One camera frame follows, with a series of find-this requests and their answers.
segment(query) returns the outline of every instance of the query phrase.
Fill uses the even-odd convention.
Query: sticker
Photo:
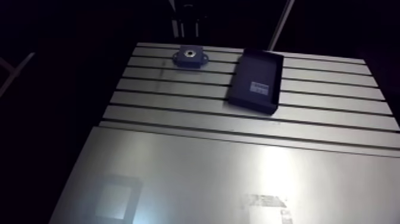
[[[249,194],[243,199],[249,224],[293,224],[290,210],[278,196]]]
[[[250,92],[256,92],[258,94],[268,95],[269,86],[258,83],[258,82],[251,82],[250,85]]]

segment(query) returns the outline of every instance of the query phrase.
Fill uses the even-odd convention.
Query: dark surface
[[[13,222],[48,222],[144,29],[142,21],[165,20],[157,21],[163,12],[159,17],[146,14],[162,9],[150,3],[68,3],[40,16],[35,8],[10,12],[23,17],[23,24],[16,26],[19,30],[5,27],[2,57],[16,66],[28,52],[36,52],[0,99],[3,203]],[[25,16],[34,17],[33,22]]]
[[[278,108],[283,56],[245,49],[236,67],[228,102],[273,114]]]
[[[285,2],[201,4],[203,38],[185,42],[173,39],[168,1],[0,3],[1,56],[16,66],[36,52],[0,98],[3,203],[12,222],[47,223],[137,41],[265,49]],[[296,0],[276,50],[364,58],[399,118],[395,4]]]

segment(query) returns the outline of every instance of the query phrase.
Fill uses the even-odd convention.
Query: aluminum surface
[[[334,142],[337,144],[355,144],[393,149],[400,148],[399,134],[392,132],[113,105],[107,107],[103,118],[127,122],[149,123],[152,125],[209,130],[210,132],[220,131],[240,133],[243,135],[302,139],[305,141]]]
[[[147,57],[165,57],[171,58],[177,52],[176,49],[161,49],[161,48],[136,48],[132,55],[147,56]],[[210,61],[223,61],[223,62],[237,62],[241,54],[223,53],[223,52],[208,52],[207,55]],[[314,70],[328,70],[339,71],[345,73],[356,73],[371,75],[368,67],[363,64],[349,64],[332,61],[316,61],[300,58],[285,58],[283,60],[283,67],[291,67],[298,69],[314,69]]]
[[[157,95],[131,92],[115,92],[110,103],[128,106],[165,108],[171,110],[194,111],[226,116],[254,117],[263,120],[290,120],[370,129],[399,130],[394,117],[370,114],[356,114],[340,111],[323,111],[310,108],[296,108],[281,105],[272,116],[229,106],[220,99],[201,99],[171,95]]]
[[[147,46],[153,48],[172,48],[178,49],[180,45],[176,44],[167,44],[167,43],[137,43],[137,46]],[[204,50],[206,51],[222,51],[222,52],[236,52],[242,53],[243,49],[238,48],[221,48],[217,46],[205,46]],[[312,60],[325,60],[325,61],[338,61],[344,63],[354,63],[354,64],[365,64],[365,61],[362,59],[355,59],[355,58],[342,58],[342,57],[332,57],[332,56],[325,56],[325,55],[312,55],[312,54],[297,54],[297,53],[290,53],[290,52],[279,52],[274,51],[278,54],[282,54],[285,57],[295,57],[295,58],[304,58],[304,59],[312,59]]]
[[[95,127],[50,223],[281,224],[281,208],[247,200],[271,195],[294,224],[396,224],[398,170],[398,158]]]
[[[216,84],[229,84],[231,74],[212,73],[187,70],[164,70],[155,68],[128,67],[123,76],[148,79],[171,79],[188,82],[209,82]],[[348,75],[329,71],[312,71],[284,68],[283,80],[304,80],[314,82],[327,82],[355,86],[377,87],[377,83],[371,76]]]
[[[228,87],[154,80],[121,79],[117,85],[117,89],[223,99],[226,97]],[[392,114],[386,102],[368,101],[363,99],[281,92],[279,102],[280,104],[300,107]]]

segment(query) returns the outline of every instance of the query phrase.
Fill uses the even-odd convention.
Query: blue mounting block
[[[200,69],[208,62],[208,56],[203,53],[202,46],[182,45],[179,51],[172,56],[172,60],[178,67]]]

